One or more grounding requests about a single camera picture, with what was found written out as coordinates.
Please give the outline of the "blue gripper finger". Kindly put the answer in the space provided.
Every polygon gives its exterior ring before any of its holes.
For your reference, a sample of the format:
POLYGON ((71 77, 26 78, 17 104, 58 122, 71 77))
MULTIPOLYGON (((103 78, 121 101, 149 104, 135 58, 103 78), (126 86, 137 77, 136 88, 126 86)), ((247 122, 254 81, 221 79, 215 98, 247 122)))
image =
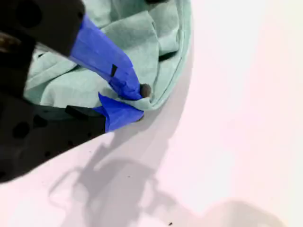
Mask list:
POLYGON ((86 15, 81 0, 16 0, 19 29, 35 42, 100 75, 122 98, 151 94, 130 58, 86 15))
POLYGON ((29 123, 28 163, 38 166, 107 132, 140 120, 144 112, 109 97, 101 105, 65 108, 34 105, 29 123))

